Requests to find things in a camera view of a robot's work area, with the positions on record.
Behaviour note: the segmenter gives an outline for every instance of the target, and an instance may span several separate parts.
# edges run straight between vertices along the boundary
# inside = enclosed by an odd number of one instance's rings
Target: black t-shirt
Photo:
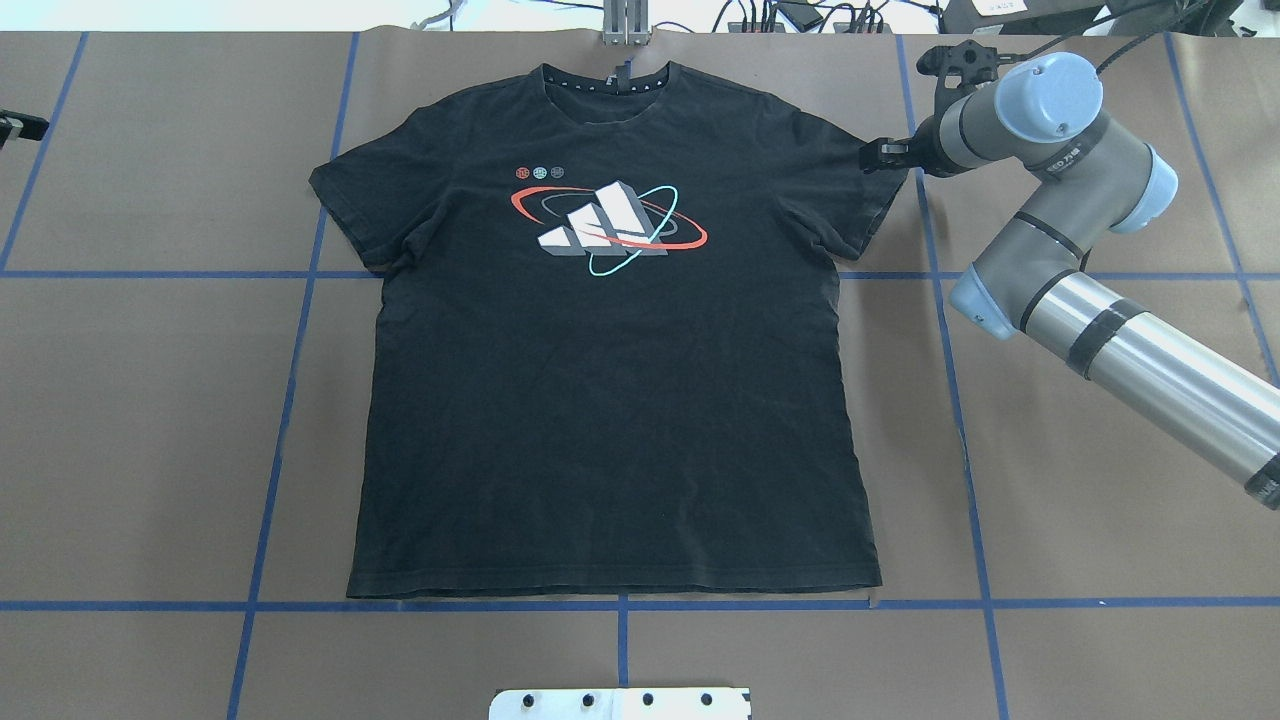
[[[668,63],[550,65],[315,169],[378,315],[349,597],[878,585],[838,275],[905,173]]]

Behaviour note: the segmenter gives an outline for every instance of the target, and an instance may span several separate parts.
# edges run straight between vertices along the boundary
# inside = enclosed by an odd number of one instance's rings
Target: t-shirt hem
[[[881,585],[874,564],[722,570],[705,568],[485,568],[352,573],[349,598],[621,593],[817,593]]]

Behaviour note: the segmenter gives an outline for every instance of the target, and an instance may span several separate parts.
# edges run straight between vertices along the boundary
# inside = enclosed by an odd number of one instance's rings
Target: short sleeve
[[[367,268],[393,263],[448,187],[452,123],[438,105],[311,172],[311,187]]]
[[[772,143],[781,172],[774,190],[787,217],[813,232],[833,255],[858,260],[884,220],[906,170],[864,174],[858,151],[865,145],[835,124],[785,102]]]

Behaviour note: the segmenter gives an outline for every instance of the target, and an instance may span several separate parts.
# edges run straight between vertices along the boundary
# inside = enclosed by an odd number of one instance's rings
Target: blue tape line
[[[33,279],[305,279],[310,270],[0,270],[0,278]],[[367,270],[316,270],[317,279],[381,279]]]
[[[874,609],[865,600],[631,600],[640,612],[822,612],[881,610],[982,610],[980,600],[882,600]]]
[[[849,611],[975,611],[1071,610],[1134,607],[1280,607],[1280,596],[1187,596],[1187,597],[1051,597],[983,600],[882,600],[874,609],[865,600],[631,600],[626,612],[849,612]],[[0,612],[244,612],[243,601],[165,600],[9,600]],[[618,612],[612,600],[353,600],[353,601],[259,601],[255,614],[385,614],[385,612]]]
[[[1174,74],[1174,87],[1178,90],[1178,104],[1183,109],[1183,120],[1187,123],[1187,135],[1190,136],[1192,147],[1196,150],[1196,161],[1199,163],[1201,174],[1204,176],[1204,186],[1208,188],[1208,199],[1213,204],[1213,214],[1217,215],[1217,225],[1222,231],[1222,240],[1226,242],[1226,252],[1231,258],[1231,268],[1235,270],[1235,277],[1240,283],[1240,293],[1244,296],[1244,306],[1249,313],[1249,323],[1253,324],[1253,334],[1258,338],[1258,347],[1262,350],[1262,357],[1267,364],[1267,373],[1271,377],[1271,384],[1280,384],[1280,375],[1276,374],[1276,361],[1271,355],[1271,343],[1267,342],[1266,331],[1262,329],[1262,320],[1258,318],[1257,304],[1253,302],[1253,292],[1249,290],[1249,283],[1244,278],[1244,265],[1240,263],[1240,254],[1235,247],[1235,236],[1231,234],[1231,227],[1226,222],[1226,213],[1222,211],[1222,202],[1217,193],[1217,183],[1213,182],[1213,173],[1208,169],[1208,161],[1204,159],[1204,149],[1201,146],[1199,133],[1196,131],[1196,120],[1192,118],[1190,105],[1187,102],[1187,90],[1183,87],[1183,73],[1178,67],[1178,54],[1174,51],[1174,36],[1169,32],[1165,33],[1165,51],[1169,54],[1169,69]]]
[[[630,642],[630,621],[627,618],[627,611],[631,606],[630,600],[626,594],[618,596],[618,687],[627,688],[631,687],[631,670],[627,667],[627,659],[631,655],[628,646]]]
[[[259,602],[257,612],[613,612],[612,600],[355,600]]]
[[[360,47],[360,33],[351,33],[351,46],[347,50],[347,73],[342,83],[342,99],[338,101],[338,120],[334,124],[333,142],[329,158],[338,155],[342,141],[342,127],[347,117],[347,101],[351,97],[351,78],[356,68],[356,51]],[[280,484],[280,469],[284,465],[284,438],[289,430],[289,418],[293,413],[293,398],[298,384],[298,360],[302,356],[302,341],[307,334],[307,320],[311,314],[311,299],[315,295],[316,266],[320,264],[320,246],[324,242],[325,210],[320,208],[316,218],[315,238],[311,242],[311,263],[307,266],[307,287],[302,292],[302,310],[298,314],[298,331],[293,338],[293,356],[289,359],[289,379],[284,387],[284,407],[280,410],[280,425],[275,433],[275,454],[271,459],[271,477],[266,486],[266,502],[262,509],[262,523],[257,533],[257,552],[253,556],[253,575],[248,587],[248,607],[244,610],[244,625],[241,630],[239,652],[236,656],[236,673],[232,676],[230,698],[227,703],[227,720],[236,720],[239,712],[241,691],[244,687],[244,667],[248,664],[248,648],[253,637],[253,616],[257,596],[262,585],[262,565],[266,561],[266,544],[271,534],[271,518],[275,511],[275,493]]]
[[[22,217],[27,211],[27,202],[31,201],[31,193],[36,190],[36,177],[40,176],[40,168],[45,165],[49,143],[52,142],[54,132],[58,129],[58,120],[63,117],[63,108],[67,106],[67,95],[70,94],[72,81],[76,79],[76,70],[79,69],[79,61],[84,56],[84,45],[87,44],[88,33],[82,32],[79,42],[76,44],[76,54],[72,55],[72,67],[67,69],[67,78],[63,79],[63,88],[58,94],[58,101],[54,104],[54,114],[49,117],[49,129],[45,131],[45,138],[38,142],[40,147],[36,150],[36,161],[31,165],[31,174],[27,176],[27,186],[22,190],[22,199],[18,200],[18,209],[14,211],[13,223],[9,225],[9,234],[5,236],[4,249],[0,249],[0,270],[9,263],[13,243],[18,240],[18,228],[22,227]]]
[[[1280,607],[1280,597],[1071,597],[993,600],[997,610],[1108,607]]]
[[[911,86],[906,70],[906,47],[902,36],[895,36],[897,41],[897,68],[902,81],[902,104],[906,109],[906,131],[915,132],[915,110],[911,105]],[[929,201],[924,192],[924,173],[915,169],[915,193],[920,204],[920,214],[924,225],[924,245],[929,254],[929,272],[933,275],[933,302],[938,315],[938,332],[942,333],[942,357],[947,369],[947,388],[951,392],[951,414],[960,433],[960,451],[964,456],[964,482],[969,495],[969,529],[973,537],[974,564],[978,570],[978,589],[983,600],[983,619],[987,624],[987,650],[991,655],[991,676],[996,691],[996,710],[1000,720],[1009,720],[1009,700],[1005,694],[1005,673],[1000,660],[1000,637],[996,633],[996,612],[991,606],[991,584],[987,577],[987,556],[982,543],[982,523],[978,518],[978,493],[973,487],[973,465],[969,457],[969,438],[965,433],[964,409],[960,406],[960,386],[956,382],[955,356],[951,351],[951,332],[947,328],[946,306],[942,299],[942,281],[938,278],[938,250],[933,236],[933,215],[929,211]]]
[[[929,273],[919,272],[842,270],[840,273],[840,279],[842,281],[927,281],[931,278]]]
[[[169,600],[9,600],[0,612],[244,612],[246,602]]]

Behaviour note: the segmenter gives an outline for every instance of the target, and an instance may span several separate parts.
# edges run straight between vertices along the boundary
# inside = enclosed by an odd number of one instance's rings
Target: graphic print
[[[671,193],[669,208],[644,200],[662,191]],[[581,205],[582,199],[593,196],[595,202]],[[568,222],[568,227],[559,225],[538,236],[538,245],[556,256],[589,255],[586,268],[595,277],[612,275],[640,255],[663,256],[667,251],[694,250],[707,243],[707,231],[694,219],[676,211],[680,192],[669,184],[639,195],[621,181],[595,191],[585,187],[540,186],[511,196],[511,204],[521,215],[539,224],[549,224],[530,213],[529,206],[534,205],[535,199],[535,210],[540,209],[556,220]],[[657,242],[658,238],[677,234],[691,236],[691,240]],[[608,270],[596,270],[596,255],[625,259]]]

